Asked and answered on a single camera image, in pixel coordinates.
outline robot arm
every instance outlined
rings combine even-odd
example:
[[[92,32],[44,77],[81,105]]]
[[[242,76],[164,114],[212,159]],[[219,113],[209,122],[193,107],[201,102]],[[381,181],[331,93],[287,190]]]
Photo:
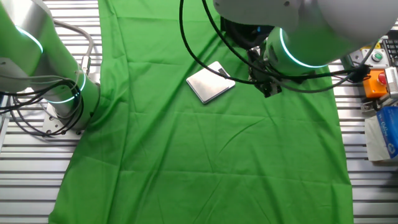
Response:
[[[214,0],[233,22],[273,25],[264,60],[284,75],[324,67],[386,34],[398,18],[398,1]]]
[[[57,80],[73,80],[81,96],[61,85],[43,98],[60,118],[66,118],[82,106],[75,100],[81,97],[83,114],[73,128],[84,129],[97,107],[100,88],[62,44],[47,6],[41,0],[0,0],[0,20],[0,30],[7,31],[0,35],[0,91],[16,93],[27,87],[39,91]]]

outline table surface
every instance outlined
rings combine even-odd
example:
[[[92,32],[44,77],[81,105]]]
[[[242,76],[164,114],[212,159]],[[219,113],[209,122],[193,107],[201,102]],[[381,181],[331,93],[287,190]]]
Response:
[[[54,19],[81,27],[93,36],[90,78],[100,81],[102,41],[97,1],[45,1]],[[61,27],[56,30],[73,56],[81,62],[86,39]],[[331,71],[342,66],[335,62]],[[360,110],[361,85],[345,83],[335,88],[349,177],[353,185],[354,222],[398,223],[398,164],[376,165],[368,161],[364,119]],[[41,128],[44,112],[38,105],[22,111]],[[0,153],[0,223],[47,223],[63,174],[78,141],[47,142],[29,136],[10,120]]]

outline black cable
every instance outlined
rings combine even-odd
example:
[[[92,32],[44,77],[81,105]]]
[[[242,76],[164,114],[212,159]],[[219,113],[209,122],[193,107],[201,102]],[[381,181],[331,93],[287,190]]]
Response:
[[[21,108],[21,107],[23,107],[23,106],[27,106],[27,105],[32,105],[32,104],[34,104],[34,103],[38,103],[39,101],[41,101],[41,100],[43,99],[43,98],[41,97],[42,95],[46,94],[46,92],[48,92],[48,91],[50,91],[51,89],[53,89],[53,88],[55,88],[55,87],[58,87],[58,86],[60,86],[60,85],[67,85],[69,88],[71,88],[71,91],[72,91],[72,95],[73,95],[73,96],[79,96],[78,98],[77,98],[77,97],[74,97],[74,100],[75,100],[76,106],[77,106],[77,107],[80,107],[80,109],[81,109],[81,110],[80,110],[80,114],[79,114],[78,117],[76,118],[76,114],[77,114],[77,111],[78,111],[78,110],[75,110],[75,111],[73,112],[73,114],[71,115],[71,119],[69,119],[69,120],[64,124],[64,126],[63,126],[62,128],[60,128],[59,130],[57,130],[57,131],[54,132],[54,133],[45,133],[45,132],[43,132],[43,131],[41,131],[41,130],[38,130],[38,129],[35,128],[33,125],[31,125],[29,122],[27,122],[27,121],[25,120],[25,118],[23,117],[23,115],[22,115],[21,111],[19,110],[19,108]],[[31,100],[29,100],[29,101],[27,101],[27,102],[23,102],[23,103],[21,103],[21,102],[17,99],[17,96],[16,96],[17,94],[10,94],[10,95],[13,95],[13,96],[12,96],[12,99],[14,100],[14,102],[19,103],[19,104],[18,104],[18,105],[15,105],[15,106],[11,106],[11,103],[10,103],[10,101],[9,101],[9,102],[7,103],[7,108],[10,108],[10,109],[8,109],[7,111],[3,111],[3,112],[2,112],[2,113],[10,112],[10,114],[11,114],[13,120],[14,120],[15,123],[18,125],[18,127],[20,127],[23,131],[25,131],[25,132],[28,133],[28,134],[31,134],[31,135],[33,135],[33,136],[42,136],[42,137],[45,137],[45,136],[50,137],[50,136],[57,136],[57,135],[65,134],[67,131],[71,130],[71,128],[73,128],[73,127],[77,124],[77,122],[80,120],[81,116],[83,115],[83,112],[84,112],[83,97],[82,97],[82,95],[81,95],[80,89],[79,89],[79,88],[75,85],[75,83],[74,83],[73,81],[71,81],[71,80],[66,80],[66,82],[59,81],[57,84],[52,85],[52,86],[50,86],[49,88],[45,88],[45,89],[43,89],[43,90],[36,91],[36,92],[32,92],[32,93],[29,93],[29,94],[33,94],[33,93],[38,93],[38,94],[37,94],[35,97],[33,97],[33,99],[31,99]],[[13,110],[16,110],[16,111],[18,112],[18,115],[19,115],[20,119],[21,119],[26,125],[28,125],[30,128],[32,128],[33,130],[35,130],[36,133],[35,133],[35,132],[30,132],[30,131],[26,130],[26,128],[24,128],[24,127],[20,124],[20,122],[18,122],[18,120],[17,120],[17,118],[16,118],[16,116],[15,116]]]
[[[183,27],[183,5],[184,5],[184,0],[180,0],[180,9],[179,9],[179,24],[180,24],[180,32],[181,32],[181,37],[183,40],[183,43],[185,45],[185,48],[187,49],[188,53],[191,55],[191,57],[196,61],[196,63],[198,63],[200,66],[202,66],[203,68],[211,71],[212,73],[221,76],[225,79],[228,80],[232,80],[232,81],[236,81],[236,82],[240,82],[240,83],[244,83],[244,84],[250,84],[250,85],[258,85],[258,84],[263,84],[264,82],[252,82],[252,81],[247,81],[247,80],[241,80],[238,78],[233,78],[233,77],[229,77],[227,75],[224,75],[220,72],[217,72],[211,68],[209,68],[207,65],[205,65],[192,51],[191,47],[188,44],[187,41],[187,37],[185,36],[185,31],[184,31],[184,27]]]

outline cable bundle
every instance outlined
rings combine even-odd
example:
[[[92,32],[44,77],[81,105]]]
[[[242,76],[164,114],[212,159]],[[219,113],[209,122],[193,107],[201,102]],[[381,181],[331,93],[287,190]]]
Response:
[[[71,112],[71,114],[68,116],[68,120],[65,122],[65,125],[61,127],[58,131],[53,132],[53,133],[45,133],[41,130],[38,130],[37,128],[33,127],[29,122],[26,121],[24,116],[22,115],[20,109],[23,106],[29,106],[29,105],[34,105],[36,103],[39,103],[41,100],[43,100],[43,96],[49,92],[50,90],[53,90],[54,88],[58,86],[66,85],[69,87],[70,91],[72,91],[72,94],[75,96],[74,97],[74,107],[76,108]],[[30,93],[6,93],[6,92],[0,92],[0,95],[6,95],[10,96],[10,98],[13,101],[13,105],[11,103],[11,100],[8,101],[7,106],[5,107],[0,107],[0,114],[8,113],[10,112],[12,119],[14,122],[20,127],[23,131],[25,131],[28,134],[31,134],[33,136],[42,136],[42,137],[50,137],[50,136],[58,136],[61,134],[65,134],[67,131],[71,130],[72,127],[74,127],[81,116],[83,115],[84,111],[84,102],[83,102],[83,97],[81,96],[80,89],[77,87],[76,83],[73,80],[60,80],[57,83],[53,84],[52,86],[49,86],[47,88],[44,88],[39,91],[33,91]],[[19,100],[19,97],[22,96],[33,96],[30,100],[26,102],[21,102]],[[17,120],[14,111],[16,111],[22,120],[28,127],[32,128],[35,132],[28,131],[26,128],[21,125],[21,123]]]

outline green screen fabric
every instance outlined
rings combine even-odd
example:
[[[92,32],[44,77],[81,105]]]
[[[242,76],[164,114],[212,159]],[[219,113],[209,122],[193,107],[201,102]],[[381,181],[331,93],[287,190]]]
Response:
[[[180,37],[178,4],[99,0],[101,100],[50,223],[353,223],[333,92],[264,98],[237,83],[203,105],[186,83],[200,67]],[[199,0],[186,2],[185,26],[205,63],[248,78]]]

